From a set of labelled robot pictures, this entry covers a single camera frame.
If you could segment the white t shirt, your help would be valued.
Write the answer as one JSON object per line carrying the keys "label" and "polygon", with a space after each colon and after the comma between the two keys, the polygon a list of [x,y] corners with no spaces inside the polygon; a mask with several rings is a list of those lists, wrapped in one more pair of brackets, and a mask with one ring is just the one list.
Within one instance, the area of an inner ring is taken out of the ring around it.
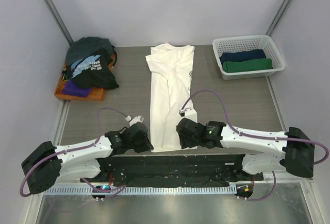
{"label": "white t shirt", "polygon": [[150,141],[153,153],[181,150],[176,126],[190,97],[195,47],[169,43],[150,48],[145,56],[151,72]]}

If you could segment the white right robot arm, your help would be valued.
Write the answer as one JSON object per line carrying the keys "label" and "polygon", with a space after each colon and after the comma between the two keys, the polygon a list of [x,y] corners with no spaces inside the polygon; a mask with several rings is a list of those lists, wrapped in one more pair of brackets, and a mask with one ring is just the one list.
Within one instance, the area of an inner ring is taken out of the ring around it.
{"label": "white right robot arm", "polygon": [[287,132],[261,132],[215,121],[202,125],[183,118],[176,131],[183,149],[201,146],[255,151],[255,154],[245,154],[242,162],[233,167],[238,180],[276,170],[285,170],[302,178],[314,175],[315,146],[299,128],[291,127]]}

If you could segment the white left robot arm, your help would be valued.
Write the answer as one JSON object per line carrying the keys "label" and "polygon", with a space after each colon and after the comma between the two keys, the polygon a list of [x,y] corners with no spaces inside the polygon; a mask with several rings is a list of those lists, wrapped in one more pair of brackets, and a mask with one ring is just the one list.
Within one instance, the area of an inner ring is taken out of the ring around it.
{"label": "white left robot arm", "polygon": [[44,142],[21,164],[25,177],[20,194],[28,197],[42,193],[59,182],[87,178],[105,182],[110,170],[99,160],[124,154],[128,150],[137,153],[153,150],[148,129],[142,122],[78,144],[54,146],[50,141]]}

